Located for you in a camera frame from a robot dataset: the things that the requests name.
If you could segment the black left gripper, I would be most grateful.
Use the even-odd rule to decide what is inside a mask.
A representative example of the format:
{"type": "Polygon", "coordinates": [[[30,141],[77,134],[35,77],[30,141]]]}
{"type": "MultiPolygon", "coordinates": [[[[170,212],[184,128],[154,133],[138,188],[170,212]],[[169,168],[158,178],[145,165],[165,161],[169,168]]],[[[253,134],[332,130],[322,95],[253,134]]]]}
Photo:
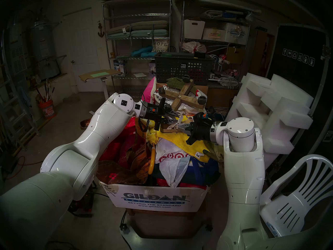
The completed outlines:
{"type": "Polygon", "coordinates": [[[147,103],[147,102],[143,102],[143,108],[145,108],[145,114],[143,115],[144,119],[147,120],[152,120],[155,122],[155,126],[154,129],[155,130],[159,130],[160,129],[160,125],[161,125],[161,120],[162,123],[164,124],[172,124],[172,123],[176,123],[176,124],[180,124],[179,119],[167,119],[167,118],[162,118],[162,116],[164,115],[168,115],[168,116],[173,116],[173,117],[180,117],[181,113],[180,112],[175,112],[175,111],[165,111],[165,98],[162,98],[160,100],[159,105],[154,105],[151,103],[147,103]]]}

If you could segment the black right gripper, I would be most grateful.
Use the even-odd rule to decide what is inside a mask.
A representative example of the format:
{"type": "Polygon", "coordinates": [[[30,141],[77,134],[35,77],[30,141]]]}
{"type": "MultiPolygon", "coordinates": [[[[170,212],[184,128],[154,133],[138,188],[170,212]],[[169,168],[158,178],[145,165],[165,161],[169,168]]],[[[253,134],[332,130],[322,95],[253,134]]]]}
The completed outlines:
{"type": "Polygon", "coordinates": [[[193,145],[197,141],[209,141],[215,143],[215,126],[213,121],[195,121],[194,123],[181,123],[178,124],[180,130],[191,130],[193,125],[194,135],[191,135],[186,140],[188,145],[193,145]]]}

